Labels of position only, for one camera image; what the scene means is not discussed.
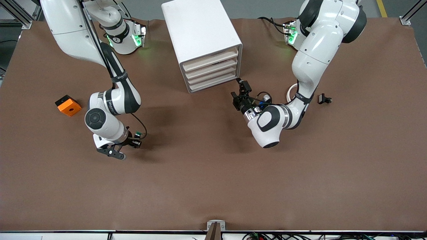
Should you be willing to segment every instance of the metal frame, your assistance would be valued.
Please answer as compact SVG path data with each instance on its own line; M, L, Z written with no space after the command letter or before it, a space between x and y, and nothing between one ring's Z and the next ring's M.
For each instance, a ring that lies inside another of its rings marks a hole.
M0 87L3 83L4 77L6 76L6 70L0 67Z
M30 29L32 21L38 20L41 15L41 7L39 5L36 6L32 15L25 11L15 0L0 0L0 5L15 18L11 21L2 20L1 24L14 25L21 23L22 29Z
M427 0L419 0L405 15L400 16L399 18L402 25L411 25L410 19L412 18L412 16L417 13L426 3Z
M225 230L225 233L251 233L251 232L262 232L265 234L277 234L277 233L300 233L300 234L312 234L312 235L336 235L338 233L364 233L364 234L378 234L378 233L394 233L394 234L420 234L426 233L425 231L371 231L371 230ZM112 234L206 234L204 230L28 230L28 231L0 231L1 233L112 233Z

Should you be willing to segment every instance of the black cable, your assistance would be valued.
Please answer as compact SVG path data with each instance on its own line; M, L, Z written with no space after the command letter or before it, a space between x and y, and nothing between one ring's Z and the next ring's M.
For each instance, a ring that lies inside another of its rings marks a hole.
M256 96L256 98L258 98L261 94L267 94L270 97L271 102L273 102L273 97L271 96L271 94L269 94L269 93L267 93L265 91L262 91L262 92L258 93L258 95Z
M266 234L261 234L262 237L264 237L266 240L272 240L269 236L267 236Z
M129 14L129 18L132 18L131 13L129 12L128 8L126 7L126 5L122 2L122 5L125 7L126 12L128 12Z
M295 237L294 235L292 235L292 234L287 234L288 236L289 236L289 238L293 238L293 239L295 239L295 240L301 240L301 239L299 239L299 238L297 238L297 237Z
M304 235L299 235L299 234L293 234L293 235L295 235L295 236L297 236L297 237L300 237L300 238L302 238L303 240L311 240L309 237L306 237L306 236L304 236Z
M271 24L274 24L274 25L276 25L276 26L283 26L283 25L280 25L280 24L278 24L278 23L276 23L276 22L274 22L272 19L273 18L266 18L266 17L259 17L258 19L264 19L264 20L267 20L267 21L269 21Z
M286 36L291 36L291 34L289 34L289 33L284 33L284 32L282 32L279 28L278 28L278 26L281 26L281 27L283 27L283 24L278 24L278 23L276 23L274 20L273 20L273 18L270 18L270 19L268 19L268 18L266 18L266 17L259 17L258 19L264 19L264 20L267 20L268 22L270 22L271 24L273 24L273 26L281 33L281 34L283 34L283 35L286 35Z
M249 236L250 234L247 233L245 236L242 237L242 240L245 240L245 237Z
M142 139L144 139L144 138L147 136L147 134L148 134L148 132L147 132L147 128L145 127L144 123L142 123L142 122L141 122L141 120L139 120L139 118L138 118L137 116L135 116L135 114L133 114L133 113L131 113L131 114L132 114L132 116L134 116L134 117L136 118L136 120L138 120L138 122L139 122L139 123L141 123L141 125L144 127L145 135L144 135L142 138L138 139L138 140L142 140Z
M0 43L11 42L11 41L18 42L18 40L6 40L6 41L1 41Z
M245 95L239 95L239 96L237 96L237 97L247 97L247 98L252 99L252 100L255 100L255 101L264 102L264 100L260 100L260 99L258 99L258 98L249 97L249 96L245 96Z
M101 50L101 43L100 43L98 34L95 31L94 23L92 22L92 20L90 20L90 19L88 20L88 17L86 16L85 11L83 10L83 1L80 2L80 11L81 11L82 16L83 16L83 18L85 20L86 25L88 26L88 29L89 29L89 32L91 34L92 40L94 41L95 46L97 47L97 50L98 50L99 54L101 55L102 61L104 62L105 67L107 68L107 71L110 74L110 77L112 78L113 77L113 73L112 73L111 69L108 67L108 61L105 58L104 53Z

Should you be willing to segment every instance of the black strap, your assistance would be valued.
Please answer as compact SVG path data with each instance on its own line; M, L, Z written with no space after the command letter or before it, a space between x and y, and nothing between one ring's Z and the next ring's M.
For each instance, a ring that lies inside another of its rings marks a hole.
M115 43L122 43L123 42L123 39L125 39L125 37L127 37L128 36L128 34L129 34L129 30L130 30L130 27L129 27L129 25L128 24L126 24L126 28L125 28L125 30L122 32L122 33L120 33L120 34L118 34L118 35L110 35L110 34L107 34L107 36L113 41L113 42L115 42Z
M126 72L126 70L123 70L122 74L116 77L112 77L111 81L116 83L116 82L126 81L126 78L128 78L128 72Z
M311 102L311 100L313 99L313 97L312 98L306 98L306 97L302 96L299 92L295 93L295 97L298 98L299 100L301 100L304 103L304 105L309 104Z
M110 110L111 114L114 116L120 115L117 113L116 108L114 108L113 100L111 98L111 91L112 89L108 89L105 91L105 101L107 102L108 109Z
M122 25L123 22L123 17L120 17L120 21L114 25L114 26L102 26L105 30L114 30L117 29L118 27L120 27L120 25Z

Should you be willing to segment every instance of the cable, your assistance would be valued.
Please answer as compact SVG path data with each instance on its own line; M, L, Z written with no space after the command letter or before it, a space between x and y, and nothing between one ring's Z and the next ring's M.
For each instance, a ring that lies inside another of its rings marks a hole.
M245 236L243 236L242 237L242 240L245 240L245 238L247 237L247 236L249 236L250 234L249 233L247 233Z
M266 18L266 17L259 17L258 19L265 19L265 20L269 21L271 24L273 24L273 26L274 26L274 27L275 27L275 28L276 28L276 29L277 29L281 34L286 35L286 36L291 36L291 34L290 34L290 33L284 33L284 32L282 32L282 31L278 28L278 26L283 27L283 24L282 24L282 25L280 25L280 24L278 24L278 23L274 22L273 18L268 19L268 18Z
M131 113L131 114L132 114L132 116L134 116L134 118L136 118L136 120L138 120L138 122L139 122L139 123L141 123L141 125L144 127L145 135L144 135L142 138L135 139L135 140L142 140L142 139L144 139L144 138L147 136L147 134L148 134L148 132L147 132L147 128L145 127L144 123L142 123L142 122L141 122L141 120L139 120L139 118L138 118L137 116L135 116L135 114L133 114L133 113Z
M293 234L293 235L295 235L295 236L297 236L297 237L300 237L300 238L302 238L302 239L304 239L304 240L311 240L309 237L306 237L306 236L304 236L304 235L299 235L299 234Z
M269 93L267 93L265 91L262 91L262 92L258 93L258 95L256 96L256 98L258 98L261 94L267 94L270 97L271 102L273 102L273 97L271 96L271 94L269 94Z
M296 238L294 235L292 235L292 234L288 234L288 236L289 236L289 238L293 238L293 239L295 239L295 240L301 240L301 239L299 239L299 238Z
M264 102L264 100L260 100L260 99L254 98L254 97L249 97L249 96L244 96L244 95L239 95L237 97L247 97L247 98L252 99L254 101L262 102L262 103L258 104L257 107L260 106L260 105L264 105L264 104L267 104L267 105L277 105L277 104L273 104L273 103L269 103L269 102Z
M88 26L88 31L91 34L91 37L92 37L92 40L95 43L95 46L97 47L98 53L101 56L102 61L104 62L105 67L107 68L107 71L110 74L110 77L112 78L113 77L113 73L112 73L111 69L108 67L109 66L108 65L108 61L105 58L104 53L101 50L100 39L98 37L97 32L95 31L94 23L92 22L92 20L90 18L88 20L88 15L86 15L87 11L86 11L86 9L83 9L83 7L84 7L83 2L80 2L80 11L82 13L82 17L85 20L86 25Z
M286 93L286 100L287 100L288 102L291 102L291 96L290 96L290 94L291 94L291 90L292 90L294 87L296 87L296 86L298 86L298 83L295 83L294 85L292 85L292 86L289 88L288 92Z
M126 12L128 12L129 14L129 18L132 18L131 13L129 12L128 8L126 7L126 5L122 2L122 5L125 7Z
M261 234L261 237L264 237L266 240L272 240L269 236L267 236L266 234Z
M6 43L6 42L11 42L11 41L18 42L18 40L6 40L6 41L1 41L0 43Z
M283 26L283 25L280 25L280 24L278 24L278 23L275 23L275 22L273 21L273 18L269 19L269 18L266 18L266 17L259 17L258 19L264 19L264 20L267 20L267 21L269 21L271 24L274 24L274 25L276 25L276 26Z

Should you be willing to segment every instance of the green led light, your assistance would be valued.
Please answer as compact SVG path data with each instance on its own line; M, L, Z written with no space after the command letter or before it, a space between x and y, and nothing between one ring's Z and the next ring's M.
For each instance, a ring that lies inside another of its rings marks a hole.
M113 47L113 44L111 43L111 39L108 37L108 35L107 35L107 39L110 42L110 46Z
M289 37L289 44L294 44L295 43L295 38L298 36L298 32L294 31L293 34L291 34L291 36Z
M132 35L132 39L134 40L135 45L137 47L141 46L141 38L140 37Z

